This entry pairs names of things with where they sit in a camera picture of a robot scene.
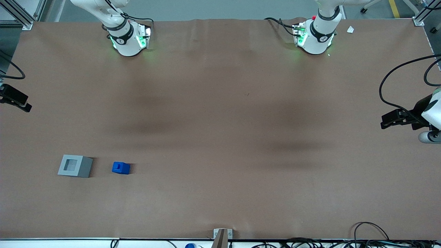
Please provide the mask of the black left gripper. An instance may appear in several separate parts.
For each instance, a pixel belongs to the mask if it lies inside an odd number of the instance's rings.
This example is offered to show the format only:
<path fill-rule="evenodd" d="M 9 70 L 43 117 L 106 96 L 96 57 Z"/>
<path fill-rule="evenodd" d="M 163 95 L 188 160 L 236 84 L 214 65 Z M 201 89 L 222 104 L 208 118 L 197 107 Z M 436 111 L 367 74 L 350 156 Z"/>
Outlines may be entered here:
<path fill-rule="evenodd" d="M 431 98 L 432 94 L 416 102 L 412 109 L 412 114 L 417 120 L 402 109 L 395 109 L 381 117 L 381 129 L 387 129 L 392 126 L 412 125 L 412 130 L 415 131 L 424 127 L 430 127 L 429 122 L 422 117 L 422 113 L 428 107 Z"/>

